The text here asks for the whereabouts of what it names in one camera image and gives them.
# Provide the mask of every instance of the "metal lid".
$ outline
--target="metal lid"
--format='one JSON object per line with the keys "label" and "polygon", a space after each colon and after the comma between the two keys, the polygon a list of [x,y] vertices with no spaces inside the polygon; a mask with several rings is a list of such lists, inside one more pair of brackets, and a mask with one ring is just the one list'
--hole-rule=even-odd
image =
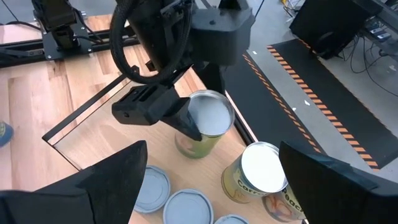
{"label": "metal lid", "polygon": [[163,210],[164,224],[213,224],[214,213],[210,201],[195,189],[175,192]]}
{"label": "metal lid", "polygon": [[167,174],[156,166],[147,166],[134,210],[140,213],[157,211],[166,203],[170,190]]}
{"label": "metal lid", "polygon": [[278,155],[279,149],[266,142],[255,142],[245,148],[241,165],[250,184],[267,193],[286,187],[287,179]]}
{"label": "metal lid", "polygon": [[219,218],[214,224],[249,224],[249,222],[239,215],[226,215]]}
{"label": "metal lid", "polygon": [[227,97],[213,90],[198,90],[190,98],[188,110],[202,134],[219,136],[232,127],[235,115]]}

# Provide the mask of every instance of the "gray floor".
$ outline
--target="gray floor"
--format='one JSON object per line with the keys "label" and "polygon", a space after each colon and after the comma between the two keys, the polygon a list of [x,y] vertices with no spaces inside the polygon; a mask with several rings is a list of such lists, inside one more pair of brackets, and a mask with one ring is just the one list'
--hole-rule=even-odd
{"label": "gray floor", "polygon": [[[32,4],[30,0],[5,0],[19,20],[33,21]],[[208,0],[216,6],[220,0]],[[110,14],[113,12],[115,0],[71,0],[71,4],[79,10],[86,11],[90,15]],[[260,0],[249,0],[250,5],[257,12]],[[249,53],[257,62],[269,80],[278,89],[282,97],[296,113],[306,127],[314,135],[326,152],[337,159],[350,163],[352,166],[372,172],[368,165],[352,149],[347,141],[327,120],[315,105],[306,105],[311,102],[302,89],[290,78],[285,70],[277,63],[267,51],[266,46],[286,40],[294,36],[289,31],[289,16],[282,8],[278,0],[266,1],[258,14],[256,23],[252,28],[251,46]],[[14,18],[0,2],[0,23],[13,21]],[[373,50],[377,57],[378,49]],[[362,101],[396,136],[398,136],[398,97],[388,94],[368,77],[367,73],[355,74],[350,69],[349,62],[339,58],[325,61],[324,64],[341,80],[341,82]],[[357,46],[353,57],[353,68],[362,70],[363,43]],[[380,85],[395,94],[398,94],[398,64],[389,57],[380,59],[377,64],[369,69],[372,77]],[[398,182],[398,159],[375,173],[381,177]]]}

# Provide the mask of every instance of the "black floor mat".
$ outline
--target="black floor mat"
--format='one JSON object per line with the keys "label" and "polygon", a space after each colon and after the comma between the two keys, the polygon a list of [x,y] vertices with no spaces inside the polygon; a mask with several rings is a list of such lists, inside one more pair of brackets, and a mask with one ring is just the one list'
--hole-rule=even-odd
{"label": "black floor mat", "polygon": [[398,157],[398,139],[347,90],[300,40],[269,47],[353,149],[374,169]]}
{"label": "black floor mat", "polygon": [[224,79],[226,91],[259,141],[278,147],[287,141],[324,153],[248,54],[227,69]]}

